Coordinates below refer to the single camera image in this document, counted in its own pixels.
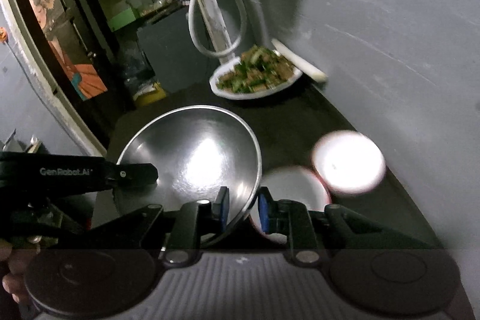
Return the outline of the person's left hand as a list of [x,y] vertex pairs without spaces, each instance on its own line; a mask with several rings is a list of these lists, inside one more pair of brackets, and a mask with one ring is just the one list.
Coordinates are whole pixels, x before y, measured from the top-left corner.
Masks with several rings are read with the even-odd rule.
[[14,249],[13,245],[1,240],[1,262],[6,262],[8,271],[1,279],[3,289],[17,304],[30,305],[31,297],[25,287],[24,274],[36,255],[41,251],[38,244]]

